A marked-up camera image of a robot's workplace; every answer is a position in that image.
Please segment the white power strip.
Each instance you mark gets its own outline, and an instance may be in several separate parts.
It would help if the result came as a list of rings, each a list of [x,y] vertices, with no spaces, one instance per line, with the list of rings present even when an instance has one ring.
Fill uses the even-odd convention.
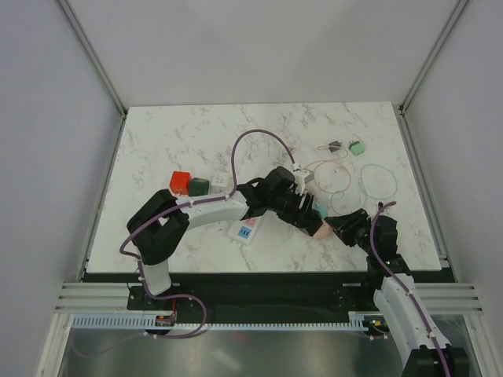
[[[243,221],[234,221],[230,226],[227,236],[238,243],[249,246],[262,222],[262,217],[249,218]]]

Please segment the small grey charger plug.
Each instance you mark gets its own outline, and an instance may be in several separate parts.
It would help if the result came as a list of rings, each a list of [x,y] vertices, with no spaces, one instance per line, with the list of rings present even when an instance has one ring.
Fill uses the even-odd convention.
[[[342,149],[342,144],[339,141],[332,141],[328,144],[328,149],[331,153],[338,152]]]

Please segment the dark green cube plug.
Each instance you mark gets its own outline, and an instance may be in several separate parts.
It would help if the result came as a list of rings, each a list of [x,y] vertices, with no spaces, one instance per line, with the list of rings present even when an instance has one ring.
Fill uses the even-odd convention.
[[[189,196],[205,196],[209,193],[210,181],[205,178],[192,178],[188,185]]]

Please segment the light green cube plug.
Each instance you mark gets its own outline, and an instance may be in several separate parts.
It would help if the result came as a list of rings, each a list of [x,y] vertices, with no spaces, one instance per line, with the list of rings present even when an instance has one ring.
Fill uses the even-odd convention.
[[[348,146],[348,150],[353,156],[359,156],[365,152],[365,146],[360,141],[352,141]]]

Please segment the red cube plug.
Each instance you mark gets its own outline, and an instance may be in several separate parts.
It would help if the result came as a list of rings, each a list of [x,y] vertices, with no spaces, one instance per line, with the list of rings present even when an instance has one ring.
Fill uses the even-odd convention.
[[[173,194],[187,196],[189,183],[192,179],[190,172],[175,170],[170,179],[169,188]]]

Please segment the teal small plug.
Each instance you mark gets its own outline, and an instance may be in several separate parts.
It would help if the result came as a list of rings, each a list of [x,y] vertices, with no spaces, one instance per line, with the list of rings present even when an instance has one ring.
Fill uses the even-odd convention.
[[[322,218],[326,218],[326,217],[328,217],[328,216],[329,216],[329,215],[328,215],[328,208],[327,208],[327,206],[326,206],[326,205],[324,205],[324,204],[322,204],[322,203],[319,203],[319,204],[316,206],[316,208],[317,208],[317,212],[320,214],[320,216],[321,216]]]

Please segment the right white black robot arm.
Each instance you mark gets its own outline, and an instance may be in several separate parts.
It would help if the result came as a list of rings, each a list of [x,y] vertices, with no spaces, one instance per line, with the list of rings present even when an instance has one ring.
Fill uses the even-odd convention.
[[[384,214],[395,204],[380,203],[374,216],[360,209],[325,222],[345,245],[367,254],[367,280],[359,296],[365,307],[383,315],[400,354],[402,375],[468,376],[466,351],[453,346],[435,324],[398,253],[398,222]]]

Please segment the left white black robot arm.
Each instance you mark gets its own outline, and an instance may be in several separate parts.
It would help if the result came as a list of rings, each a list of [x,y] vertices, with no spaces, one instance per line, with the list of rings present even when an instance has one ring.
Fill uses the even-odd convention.
[[[239,184],[226,195],[182,198],[168,189],[159,190],[128,221],[129,236],[119,252],[127,255],[128,243],[138,249],[138,254],[130,256],[137,259],[145,300],[156,309],[166,308],[173,297],[168,259],[186,232],[220,221],[258,218],[272,211],[281,221],[314,236],[323,220],[313,208],[314,196],[304,189],[300,170],[276,167],[264,178]]]

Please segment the aluminium front rail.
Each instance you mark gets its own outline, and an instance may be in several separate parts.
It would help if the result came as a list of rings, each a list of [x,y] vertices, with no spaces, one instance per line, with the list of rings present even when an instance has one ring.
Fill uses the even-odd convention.
[[[432,314],[480,315],[483,312],[472,284],[417,283],[416,293]],[[129,296],[126,284],[65,283],[59,294],[57,309],[123,312]]]

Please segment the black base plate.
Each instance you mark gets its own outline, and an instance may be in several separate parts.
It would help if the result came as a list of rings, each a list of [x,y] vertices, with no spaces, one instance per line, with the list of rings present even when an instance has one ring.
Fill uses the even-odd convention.
[[[150,298],[137,273],[87,273],[86,283],[123,283],[128,309],[172,309],[184,322],[345,321],[374,311],[367,273],[173,273],[166,300]]]

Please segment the right aluminium frame post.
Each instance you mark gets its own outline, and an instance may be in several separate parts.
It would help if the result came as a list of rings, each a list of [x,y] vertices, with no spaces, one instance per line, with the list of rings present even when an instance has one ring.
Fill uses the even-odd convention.
[[[454,3],[449,16],[446,18],[446,21],[444,22],[440,32],[436,36],[435,41],[433,42],[431,48],[427,53],[427,56],[421,64],[419,71],[415,75],[412,84],[407,90],[404,99],[398,105],[398,111],[402,117],[406,115],[407,110],[412,105],[413,100],[419,93],[425,79],[428,77],[431,69],[433,69],[435,62],[438,60],[442,51],[446,47],[452,34],[455,32],[457,25],[461,21],[471,3],[471,0],[457,0]]]

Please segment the aluminium frame post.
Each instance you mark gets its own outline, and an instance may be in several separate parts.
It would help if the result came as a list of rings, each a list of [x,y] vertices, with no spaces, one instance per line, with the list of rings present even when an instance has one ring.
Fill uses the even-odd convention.
[[[68,26],[70,27],[75,40],[83,51],[92,70],[97,76],[98,81],[101,83],[103,89],[113,103],[114,108],[118,112],[119,116],[122,119],[125,119],[127,117],[127,108],[124,105],[123,101],[120,99],[119,94],[105,69],[105,66],[102,64],[101,59],[99,58],[88,35],[86,34],[75,10],[72,7],[71,2],[68,0],[55,0],[54,4],[61,12],[65,21],[68,23]]]
[[[471,0],[457,0],[454,3],[449,16],[446,18],[446,21],[444,22],[440,32],[436,36],[435,41],[433,42],[431,48],[427,53],[427,56],[421,64],[419,71],[415,75],[412,84],[407,90],[404,99],[398,105],[398,111],[402,117],[406,115],[407,110],[412,105],[413,100],[419,93],[425,79],[428,77],[431,69],[433,69],[435,62],[438,60],[442,51],[446,47],[452,34],[455,32],[457,25],[461,21],[471,3]]]

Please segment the left aluminium frame post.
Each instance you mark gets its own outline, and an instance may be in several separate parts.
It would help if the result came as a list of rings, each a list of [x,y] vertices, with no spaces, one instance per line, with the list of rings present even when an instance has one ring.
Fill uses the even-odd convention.
[[[119,94],[105,69],[105,66],[102,64],[101,59],[99,58],[88,35],[86,34],[75,10],[72,7],[71,2],[68,0],[55,0],[54,4],[61,12],[65,21],[68,23],[68,26],[70,27],[75,40],[83,51],[92,70],[97,76],[98,81],[101,83],[103,89],[113,103],[114,108],[118,112],[119,116],[122,119],[125,119],[127,117],[127,108],[124,105],[123,101],[120,99]]]

